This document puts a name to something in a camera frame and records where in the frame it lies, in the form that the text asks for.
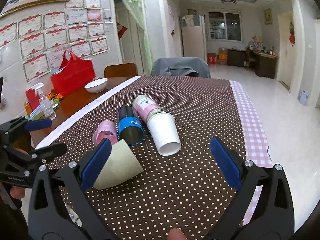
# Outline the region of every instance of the white refrigerator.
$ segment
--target white refrigerator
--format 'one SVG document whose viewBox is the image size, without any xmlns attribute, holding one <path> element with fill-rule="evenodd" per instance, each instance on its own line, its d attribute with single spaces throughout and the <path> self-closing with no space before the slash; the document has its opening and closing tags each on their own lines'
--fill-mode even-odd
<svg viewBox="0 0 320 240">
<path fill-rule="evenodd" d="M 199 57 L 207 62 L 207 42 L 203 15 L 180 18 L 184 57 Z"/>
</svg>

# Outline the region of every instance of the window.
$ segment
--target window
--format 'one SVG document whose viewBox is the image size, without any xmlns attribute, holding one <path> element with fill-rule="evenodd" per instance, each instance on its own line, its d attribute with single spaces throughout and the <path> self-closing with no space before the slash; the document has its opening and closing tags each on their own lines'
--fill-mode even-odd
<svg viewBox="0 0 320 240">
<path fill-rule="evenodd" d="M 241 41 L 239 13 L 209 12 L 210 37 L 230 41 Z"/>
</svg>

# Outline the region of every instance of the brown polka dot tablecloth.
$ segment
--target brown polka dot tablecloth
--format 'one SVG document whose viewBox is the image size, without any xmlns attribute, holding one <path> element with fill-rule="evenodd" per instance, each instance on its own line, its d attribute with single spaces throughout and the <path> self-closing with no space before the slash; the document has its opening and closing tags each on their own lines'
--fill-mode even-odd
<svg viewBox="0 0 320 240">
<path fill-rule="evenodd" d="M 180 228 L 188 239 L 201 239 L 220 219 L 235 195 L 210 152 L 220 137 L 245 159 L 244 136 L 228 80 L 142 76 L 79 119 L 53 143 L 68 151 L 49 164 L 62 168 L 94 149 L 92 135 L 103 120 L 117 124 L 117 110 L 148 95 L 175 117 L 181 150 L 158 154 L 143 122 L 145 138 L 130 147 L 143 173 L 116 187 L 87 191 L 89 202 L 120 239 L 166 239 Z M 69 205 L 68 193 L 62 195 Z"/>
</svg>

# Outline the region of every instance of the white floor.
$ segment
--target white floor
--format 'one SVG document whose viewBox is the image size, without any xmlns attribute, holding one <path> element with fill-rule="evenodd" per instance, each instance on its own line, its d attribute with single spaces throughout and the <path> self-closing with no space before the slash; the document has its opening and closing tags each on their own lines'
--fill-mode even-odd
<svg viewBox="0 0 320 240">
<path fill-rule="evenodd" d="M 284 167 L 297 230 L 320 198 L 320 110 L 301 105 L 278 81 L 241 67 L 210 67 L 212 78 L 238 81 L 265 130 L 273 164 Z"/>
</svg>

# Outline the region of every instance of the human hand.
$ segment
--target human hand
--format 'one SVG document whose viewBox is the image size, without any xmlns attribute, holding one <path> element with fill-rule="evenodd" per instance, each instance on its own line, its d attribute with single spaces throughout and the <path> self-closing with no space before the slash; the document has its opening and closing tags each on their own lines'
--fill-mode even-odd
<svg viewBox="0 0 320 240">
<path fill-rule="evenodd" d="M 170 230 L 167 240 L 187 240 L 186 236 L 182 233 L 181 230 L 173 228 Z"/>
<path fill-rule="evenodd" d="M 27 152 L 21 150 L 21 149 L 18 149 L 18 148 L 15 148 L 15 150 L 19 151 L 19 152 L 22 152 L 23 154 L 26 154 L 28 155 Z M 17 187 L 17 186 L 12 186 L 11 189 L 10 189 L 10 195 L 15 198 L 15 199 L 22 199 L 24 198 L 25 196 L 25 193 L 26 193 L 26 189 L 23 188 L 23 187 Z M 6 203 L 5 199 L 2 197 L 2 195 L 0 194 L 3 202 Z"/>
</svg>

